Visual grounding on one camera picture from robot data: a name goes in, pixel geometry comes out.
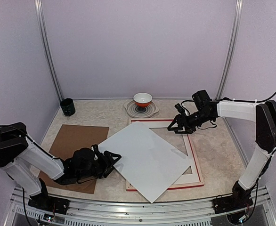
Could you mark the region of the cat photo print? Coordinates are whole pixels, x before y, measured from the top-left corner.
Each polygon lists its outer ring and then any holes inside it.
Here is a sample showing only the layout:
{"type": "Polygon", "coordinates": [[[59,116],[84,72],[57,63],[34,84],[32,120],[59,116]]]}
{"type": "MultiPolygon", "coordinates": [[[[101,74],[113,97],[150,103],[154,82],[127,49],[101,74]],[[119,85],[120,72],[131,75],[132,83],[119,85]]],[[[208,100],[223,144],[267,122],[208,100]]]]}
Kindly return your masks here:
{"type": "Polygon", "coordinates": [[[107,138],[100,152],[119,154],[115,169],[150,203],[155,202],[190,166],[189,157],[154,133],[134,122],[107,138]]]}

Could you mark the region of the brown backing board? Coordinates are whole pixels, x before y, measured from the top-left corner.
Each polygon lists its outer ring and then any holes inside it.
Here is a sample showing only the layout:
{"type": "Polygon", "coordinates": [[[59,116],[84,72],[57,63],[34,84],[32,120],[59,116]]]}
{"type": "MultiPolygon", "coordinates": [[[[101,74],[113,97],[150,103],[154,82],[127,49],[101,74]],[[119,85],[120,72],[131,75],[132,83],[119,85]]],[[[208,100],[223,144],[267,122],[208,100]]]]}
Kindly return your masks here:
{"type": "MultiPolygon", "coordinates": [[[[49,149],[49,153],[63,160],[71,158],[73,153],[81,148],[90,148],[94,144],[100,144],[106,140],[109,127],[82,126],[63,124],[49,149]]],[[[39,177],[46,186],[67,191],[94,194],[96,181],[88,181],[83,184],[62,186],[50,179],[44,172],[39,177]]]]}

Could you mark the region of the white mat board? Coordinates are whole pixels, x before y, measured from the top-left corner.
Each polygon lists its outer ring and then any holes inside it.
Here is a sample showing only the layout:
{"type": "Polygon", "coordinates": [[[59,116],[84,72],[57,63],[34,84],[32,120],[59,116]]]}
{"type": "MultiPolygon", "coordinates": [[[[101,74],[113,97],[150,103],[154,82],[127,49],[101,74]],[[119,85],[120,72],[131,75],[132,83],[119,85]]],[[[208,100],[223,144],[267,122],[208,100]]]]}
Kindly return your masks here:
{"type": "Polygon", "coordinates": [[[186,134],[175,134],[168,131],[167,127],[172,119],[129,119],[128,124],[142,122],[149,129],[156,131],[164,140],[188,156],[188,169],[168,188],[168,190],[179,190],[203,186],[203,177],[199,169],[193,145],[186,134]]]}

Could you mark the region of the red wooden picture frame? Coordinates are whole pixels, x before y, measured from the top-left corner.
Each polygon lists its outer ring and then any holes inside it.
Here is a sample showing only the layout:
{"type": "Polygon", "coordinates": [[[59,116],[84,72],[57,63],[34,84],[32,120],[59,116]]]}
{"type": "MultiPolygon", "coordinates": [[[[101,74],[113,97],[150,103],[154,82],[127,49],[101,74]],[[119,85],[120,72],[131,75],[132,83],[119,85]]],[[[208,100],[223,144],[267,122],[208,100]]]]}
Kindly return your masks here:
{"type": "MultiPolygon", "coordinates": [[[[128,120],[128,124],[132,124],[134,122],[142,122],[149,129],[166,129],[172,122],[172,119],[132,118],[128,120]]],[[[181,175],[167,190],[180,190],[204,186],[201,168],[199,166],[199,161],[195,152],[194,145],[191,142],[190,136],[186,134],[181,135],[181,141],[184,142],[185,154],[187,154],[188,156],[188,165],[189,169],[191,169],[191,173],[181,175]]]]}

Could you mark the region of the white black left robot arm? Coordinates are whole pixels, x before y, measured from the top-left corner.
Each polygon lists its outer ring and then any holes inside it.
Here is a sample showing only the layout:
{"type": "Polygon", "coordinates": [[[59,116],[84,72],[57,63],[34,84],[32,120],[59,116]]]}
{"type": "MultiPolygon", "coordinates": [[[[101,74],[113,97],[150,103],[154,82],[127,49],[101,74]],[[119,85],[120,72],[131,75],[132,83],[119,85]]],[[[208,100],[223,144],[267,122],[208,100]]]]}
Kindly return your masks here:
{"type": "Polygon", "coordinates": [[[29,195],[30,206],[47,210],[55,200],[48,194],[45,182],[31,173],[28,164],[44,172],[55,183],[67,186],[106,178],[121,158],[109,151],[100,152],[98,145],[92,145],[63,160],[38,145],[22,122],[0,125],[0,169],[29,195]]]}

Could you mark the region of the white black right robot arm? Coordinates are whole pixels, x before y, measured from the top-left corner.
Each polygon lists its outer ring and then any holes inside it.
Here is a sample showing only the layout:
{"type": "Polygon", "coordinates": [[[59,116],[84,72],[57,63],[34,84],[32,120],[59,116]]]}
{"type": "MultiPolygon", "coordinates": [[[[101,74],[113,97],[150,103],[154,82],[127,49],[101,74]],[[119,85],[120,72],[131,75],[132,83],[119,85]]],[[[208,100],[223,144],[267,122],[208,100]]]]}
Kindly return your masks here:
{"type": "Polygon", "coordinates": [[[204,123],[214,123],[217,118],[245,122],[253,129],[254,151],[245,171],[235,182],[229,197],[215,199],[218,206],[225,203],[238,209],[248,203],[252,190],[267,171],[276,152],[276,101],[271,98],[261,101],[229,98],[213,100],[206,90],[194,93],[191,101],[197,111],[188,113],[183,103],[176,104],[178,115],[168,126],[169,131],[193,134],[204,123]]]}

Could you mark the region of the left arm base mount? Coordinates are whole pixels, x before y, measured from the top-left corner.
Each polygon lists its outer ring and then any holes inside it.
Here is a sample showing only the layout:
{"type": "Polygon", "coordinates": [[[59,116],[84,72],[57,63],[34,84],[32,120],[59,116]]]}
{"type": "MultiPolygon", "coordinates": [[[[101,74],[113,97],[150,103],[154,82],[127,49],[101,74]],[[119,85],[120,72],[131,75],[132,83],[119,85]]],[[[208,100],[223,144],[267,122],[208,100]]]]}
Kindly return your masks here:
{"type": "Polygon", "coordinates": [[[30,196],[28,205],[40,210],[52,212],[54,214],[66,215],[70,201],[68,199],[49,196],[40,193],[35,196],[30,196]]]}

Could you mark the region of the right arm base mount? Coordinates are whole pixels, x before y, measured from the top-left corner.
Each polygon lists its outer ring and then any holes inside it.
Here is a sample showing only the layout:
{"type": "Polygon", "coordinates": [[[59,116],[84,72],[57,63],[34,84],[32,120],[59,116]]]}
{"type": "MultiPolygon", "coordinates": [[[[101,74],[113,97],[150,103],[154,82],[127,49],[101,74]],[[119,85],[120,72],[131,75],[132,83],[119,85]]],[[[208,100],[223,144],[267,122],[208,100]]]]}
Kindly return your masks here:
{"type": "Polygon", "coordinates": [[[246,200],[241,201],[235,200],[232,195],[218,195],[215,199],[212,200],[212,203],[215,214],[220,214],[252,206],[253,200],[252,198],[247,198],[246,200]]]}

